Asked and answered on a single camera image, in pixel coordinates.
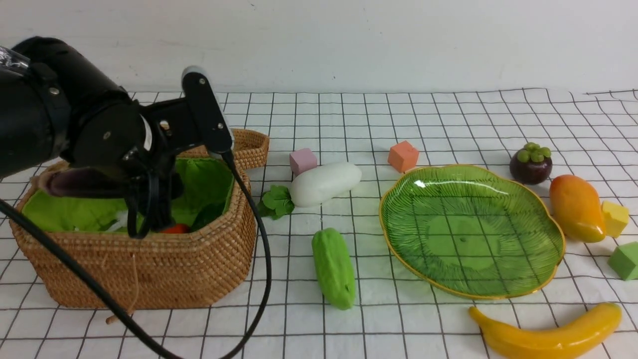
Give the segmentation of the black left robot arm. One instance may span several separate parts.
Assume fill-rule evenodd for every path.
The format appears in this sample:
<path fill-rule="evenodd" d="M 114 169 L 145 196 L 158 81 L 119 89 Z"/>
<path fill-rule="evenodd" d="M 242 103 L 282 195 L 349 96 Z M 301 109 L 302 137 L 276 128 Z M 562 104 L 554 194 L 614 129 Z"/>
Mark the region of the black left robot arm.
<path fill-rule="evenodd" d="M 169 132 L 77 50 L 40 36 L 2 48 L 0 95 L 2 177 L 61 158 L 68 169 L 41 180 L 48 195 L 122 199 L 145 217 L 135 236 L 174 226 Z"/>

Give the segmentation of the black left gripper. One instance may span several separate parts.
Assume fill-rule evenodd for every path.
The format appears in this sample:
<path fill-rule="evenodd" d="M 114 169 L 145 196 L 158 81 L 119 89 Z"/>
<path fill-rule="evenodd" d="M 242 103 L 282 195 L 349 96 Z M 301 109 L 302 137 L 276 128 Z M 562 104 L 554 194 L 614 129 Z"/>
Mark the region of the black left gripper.
<path fill-rule="evenodd" d="M 125 183 L 130 238 L 173 227 L 171 205 L 184 193 L 175 161 L 193 146 L 185 99 L 141 105 L 128 97 L 81 97 L 70 104 L 69 170 L 92 168 Z M 144 201 L 150 225 L 143 219 L 138 228 Z"/>

